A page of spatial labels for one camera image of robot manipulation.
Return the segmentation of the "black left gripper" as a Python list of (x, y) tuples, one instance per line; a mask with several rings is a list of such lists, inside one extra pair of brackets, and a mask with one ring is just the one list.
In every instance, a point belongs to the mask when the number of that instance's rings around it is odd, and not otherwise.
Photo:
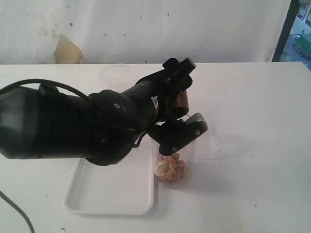
[(136, 84), (149, 84), (151, 90), (148, 93), (152, 97), (157, 97), (157, 121), (177, 119), (172, 113), (172, 102), (181, 91), (187, 90), (192, 85), (193, 80), (190, 73), (196, 68), (195, 63), (190, 58), (181, 62), (175, 58), (170, 58), (162, 66), (162, 70), (145, 76), (136, 82)]

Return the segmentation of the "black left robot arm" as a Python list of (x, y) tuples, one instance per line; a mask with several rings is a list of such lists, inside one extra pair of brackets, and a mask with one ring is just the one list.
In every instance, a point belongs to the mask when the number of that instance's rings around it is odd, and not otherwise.
[(118, 93), (85, 95), (63, 83), (27, 79), (0, 91), (0, 151), (8, 159), (85, 158), (108, 166), (149, 135), (164, 156), (196, 136), (174, 104), (192, 84), (195, 64), (170, 58), (163, 69)]

